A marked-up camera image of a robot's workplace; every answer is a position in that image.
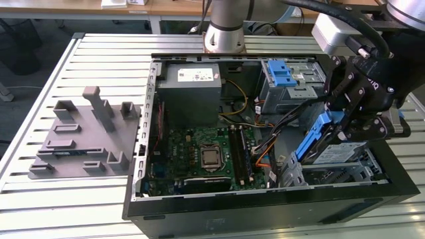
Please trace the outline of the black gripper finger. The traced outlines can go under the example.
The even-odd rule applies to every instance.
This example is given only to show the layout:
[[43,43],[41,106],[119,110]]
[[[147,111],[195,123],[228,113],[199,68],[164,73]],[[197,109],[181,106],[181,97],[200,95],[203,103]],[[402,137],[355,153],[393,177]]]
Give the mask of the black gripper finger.
[[341,141],[372,141],[393,136],[392,121],[385,113],[378,113],[371,119],[349,119],[343,122],[341,127],[337,132]]
[[353,120],[353,113],[357,111],[359,104],[365,95],[364,88],[355,87],[359,79],[353,64],[343,56],[331,57],[332,66],[327,73],[325,80],[325,110],[337,113],[343,117],[337,124],[337,130],[345,130]]

